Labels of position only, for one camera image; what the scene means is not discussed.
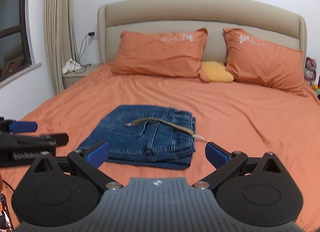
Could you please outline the beige nightstand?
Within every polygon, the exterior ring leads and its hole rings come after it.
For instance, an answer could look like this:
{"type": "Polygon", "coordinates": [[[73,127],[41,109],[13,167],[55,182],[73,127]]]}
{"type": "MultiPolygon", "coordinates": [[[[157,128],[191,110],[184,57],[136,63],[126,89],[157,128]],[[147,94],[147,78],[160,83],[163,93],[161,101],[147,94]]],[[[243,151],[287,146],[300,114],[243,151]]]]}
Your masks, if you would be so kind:
{"type": "Polygon", "coordinates": [[[69,72],[62,76],[63,86],[65,89],[69,88],[76,82],[80,81],[83,77],[89,75],[90,73],[96,71],[99,68],[99,64],[92,64],[89,66],[85,66],[80,70],[75,72],[69,72]]]}

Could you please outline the orange left pillow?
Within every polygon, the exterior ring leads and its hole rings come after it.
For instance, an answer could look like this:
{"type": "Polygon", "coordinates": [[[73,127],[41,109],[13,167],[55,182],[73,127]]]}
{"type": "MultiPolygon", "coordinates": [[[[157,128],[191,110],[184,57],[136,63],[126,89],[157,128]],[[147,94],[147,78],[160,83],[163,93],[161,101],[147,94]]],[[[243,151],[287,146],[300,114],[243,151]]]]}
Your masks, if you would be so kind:
{"type": "Polygon", "coordinates": [[[120,38],[112,68],[114,74],[197,78],[209,82],[201,65],[208,38],[206,28],[187,33],[123,31],[120,38]]]}

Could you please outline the yellow small pillow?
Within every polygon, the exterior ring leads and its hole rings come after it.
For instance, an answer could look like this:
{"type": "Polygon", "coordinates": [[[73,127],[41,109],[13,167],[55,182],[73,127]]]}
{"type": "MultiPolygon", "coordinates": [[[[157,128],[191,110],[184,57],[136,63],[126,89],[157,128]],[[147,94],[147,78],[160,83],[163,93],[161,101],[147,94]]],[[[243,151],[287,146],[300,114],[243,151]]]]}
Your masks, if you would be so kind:
{"type": "Polygon", "coordinates": [[[211,82],[230,83],[234,81],[233,75],[226,70],[223,63],[202,62],[202,69],[211,82]]]}

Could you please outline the white cloth on nightstand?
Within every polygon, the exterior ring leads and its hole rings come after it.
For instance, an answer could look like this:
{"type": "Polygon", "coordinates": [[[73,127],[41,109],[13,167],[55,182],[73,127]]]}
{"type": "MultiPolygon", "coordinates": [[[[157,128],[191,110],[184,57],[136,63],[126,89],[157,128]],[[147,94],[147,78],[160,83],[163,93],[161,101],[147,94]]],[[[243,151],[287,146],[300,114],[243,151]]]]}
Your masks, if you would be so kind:
{"type": "Polygon", "coordinates": [[[70,59],[65,63],[65,66],[62,68],[62,75],[66,75],[67,73],[71,73],[77,70],[80,70],[82,67],[76,61],[70,59]]]}

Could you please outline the orange bed sheet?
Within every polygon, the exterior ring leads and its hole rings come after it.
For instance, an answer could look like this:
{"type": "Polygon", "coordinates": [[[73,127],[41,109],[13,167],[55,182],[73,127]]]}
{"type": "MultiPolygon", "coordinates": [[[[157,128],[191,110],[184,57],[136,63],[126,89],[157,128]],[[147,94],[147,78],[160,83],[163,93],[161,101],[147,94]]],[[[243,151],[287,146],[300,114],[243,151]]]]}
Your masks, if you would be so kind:
{"type": "Polygon", "coordinates": [[[243,83],[201,83],[191,79],[116,76],[105,64],[25,116],[38,133],[66,132],[63,156],[89,136],[99,121],[122,104],[158,105],[191,112],[196,132],[228,151],[260,157],[274,152],[303,194],[297,224],[319,229],[319,101],[243,83]]]}

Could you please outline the orange pillow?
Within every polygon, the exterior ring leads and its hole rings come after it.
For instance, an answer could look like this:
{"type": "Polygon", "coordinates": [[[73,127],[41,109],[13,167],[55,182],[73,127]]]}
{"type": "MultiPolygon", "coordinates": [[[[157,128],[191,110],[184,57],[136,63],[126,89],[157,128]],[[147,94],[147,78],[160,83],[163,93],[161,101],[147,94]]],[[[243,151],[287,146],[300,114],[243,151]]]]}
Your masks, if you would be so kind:
{"type": "Polygon", "coordinates": [[[259,39],[243,29],[225,27],[226,70],[241,83],[304,95],[303,51],[259,39]]]}
{"type": "Polygon", "coordinates": [[[197,78],[209,82],[201,65],[208,38],[206,28],[187,33],[123,31],[120,38],[112,68],[114,74],[197,78]]]}

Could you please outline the pink plush toy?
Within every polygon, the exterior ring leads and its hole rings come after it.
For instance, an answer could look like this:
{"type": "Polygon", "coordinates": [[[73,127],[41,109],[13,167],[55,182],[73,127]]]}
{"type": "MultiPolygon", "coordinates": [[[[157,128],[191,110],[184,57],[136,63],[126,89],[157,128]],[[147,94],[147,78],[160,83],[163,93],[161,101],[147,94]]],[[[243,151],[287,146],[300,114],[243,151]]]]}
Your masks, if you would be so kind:
{"type": "Polygon", "coordinates": [[[310,86],[312,86],[316,80],[316,67],[316,61],[310,57],[306,57],[304,79],[310,86]]]}

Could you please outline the blue denim jeans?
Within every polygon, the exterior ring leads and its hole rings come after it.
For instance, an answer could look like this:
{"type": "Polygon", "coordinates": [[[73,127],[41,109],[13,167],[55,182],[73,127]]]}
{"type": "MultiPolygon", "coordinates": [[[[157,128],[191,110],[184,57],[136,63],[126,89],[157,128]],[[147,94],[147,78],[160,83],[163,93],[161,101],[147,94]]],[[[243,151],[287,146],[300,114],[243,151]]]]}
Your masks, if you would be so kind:
{"type": "Polygon", "coordinates": [[[184,170],[195,148],[196,119],[189,111],[154,105],[120,105],[79,145],[87,150],[108,142],[106,161],[184,170]]]}

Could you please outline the beige curtain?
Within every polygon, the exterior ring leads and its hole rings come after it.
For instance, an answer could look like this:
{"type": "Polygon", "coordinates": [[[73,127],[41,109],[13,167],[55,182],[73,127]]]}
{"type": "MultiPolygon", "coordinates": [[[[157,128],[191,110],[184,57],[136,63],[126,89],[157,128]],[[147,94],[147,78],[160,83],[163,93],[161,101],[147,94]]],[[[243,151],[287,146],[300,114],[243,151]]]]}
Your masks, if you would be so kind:
{"type": "Polygon", "coordinates": [[[75,59],[72,0],[44,0],[44,40],[53,94],[64,90],[62,68],[75,59]]]}

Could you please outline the orange right pillow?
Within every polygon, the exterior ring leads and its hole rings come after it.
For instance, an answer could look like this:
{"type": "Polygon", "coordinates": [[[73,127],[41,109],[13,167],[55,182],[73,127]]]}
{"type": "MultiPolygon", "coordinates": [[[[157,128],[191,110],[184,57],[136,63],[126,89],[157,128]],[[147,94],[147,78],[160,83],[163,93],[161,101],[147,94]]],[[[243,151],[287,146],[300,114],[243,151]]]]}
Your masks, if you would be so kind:
{"type": "Polygon", "coordinates": [[[243,29],[225,27],[226,70],[241,83],[304,95],[303,51],[259,39],[243,29]]]}

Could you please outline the dark framed window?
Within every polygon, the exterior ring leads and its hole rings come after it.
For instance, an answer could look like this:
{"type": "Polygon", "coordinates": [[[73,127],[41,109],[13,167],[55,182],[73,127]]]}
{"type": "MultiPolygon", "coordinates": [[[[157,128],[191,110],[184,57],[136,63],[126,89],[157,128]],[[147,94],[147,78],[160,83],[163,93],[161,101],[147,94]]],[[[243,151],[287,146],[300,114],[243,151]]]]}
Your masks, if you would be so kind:
{"type": "Polygon", "coordinates": [[[1,88],[37,67],[28,0],[1,0],[1,88]]]}

